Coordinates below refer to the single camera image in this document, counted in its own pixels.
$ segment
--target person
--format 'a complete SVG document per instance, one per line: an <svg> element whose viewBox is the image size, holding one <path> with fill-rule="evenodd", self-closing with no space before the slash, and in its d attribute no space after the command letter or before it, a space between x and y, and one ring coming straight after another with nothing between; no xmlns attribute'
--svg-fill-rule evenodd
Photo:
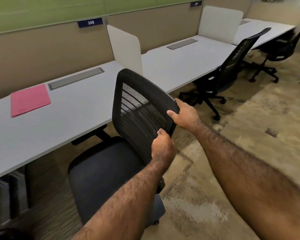
<svg viewBox="0 0 300 240"><path fill-rule="evenodd" d="M168 115L199 141L226 197L260 239L300 240L300 187L210 129L193 107L176 102L180 113L167 111ZM157 185L175 155L173 141L160 129L152 144L152 161L105 202L72 240L140 239Z"/></svg>

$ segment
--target person's left hand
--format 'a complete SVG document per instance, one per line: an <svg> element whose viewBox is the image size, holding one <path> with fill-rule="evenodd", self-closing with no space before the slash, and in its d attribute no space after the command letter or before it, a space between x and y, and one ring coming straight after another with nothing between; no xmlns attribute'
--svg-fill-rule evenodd
<svg viewBox="0 0 300 240"><path fill-rule="evenodd" d="M176 156L176 147L169 134L160 129L152 142L152 160L162 164L167 170Z"/></svg>

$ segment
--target pink paper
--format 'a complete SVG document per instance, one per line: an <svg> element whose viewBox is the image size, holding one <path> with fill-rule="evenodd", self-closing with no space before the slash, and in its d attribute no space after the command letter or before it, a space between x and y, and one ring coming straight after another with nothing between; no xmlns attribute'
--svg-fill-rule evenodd
<svg viewBox="0 0 300 240"><path fill-rule="evenodd" d="M45 84L11 94L11 117L51 104Z"/></svg>

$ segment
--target beige carpet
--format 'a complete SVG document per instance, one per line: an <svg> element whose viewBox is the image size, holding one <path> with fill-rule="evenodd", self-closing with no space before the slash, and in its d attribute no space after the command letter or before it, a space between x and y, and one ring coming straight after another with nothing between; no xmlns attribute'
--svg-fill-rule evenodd
<svg viewBox="0 0 300 240"><path fill-rule="evenodd" d="M258 53L252 53L260 62ZM213 103L220 122L206 104L196 105L202 120L245 150L282 170L300 185L300 54L274 63L278 84L263 72L256 83L250 71L240 74L224 92L228 102ZM173 92L193 89L189 84ZM267 129L276 138L265 133ZM106 131L115 136L109 124ZM173 135L178 154L164 175L161 193L167 213L157 226L145 230L143 239L258 239L236 214L217 183L204 151L195 138L180 128ZM7 226L31 232L35 239L71 239L81 223L70 191L67 168L84 150L100 142L96 137L67 144L29 164L32 208Z"/></svg>

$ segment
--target blue sign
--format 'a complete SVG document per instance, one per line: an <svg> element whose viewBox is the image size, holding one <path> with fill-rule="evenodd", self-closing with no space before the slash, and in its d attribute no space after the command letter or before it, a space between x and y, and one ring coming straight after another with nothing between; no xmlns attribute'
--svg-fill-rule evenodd
<svg viewBox="0 0 300 240"><path fill-rule="evenodd" d="M81 20L81 21L77 21L77 22L78 22L79 28L86 28L86 27L90 27L90 26L103 24L102 17Z"/></svg>
<svg viewBox="0 0 300 240"><path fill-rule="evenodd" d="M198 7L198 6L201 6L202 5L202 1L192 1L190 3L190 7Z"/></svg>

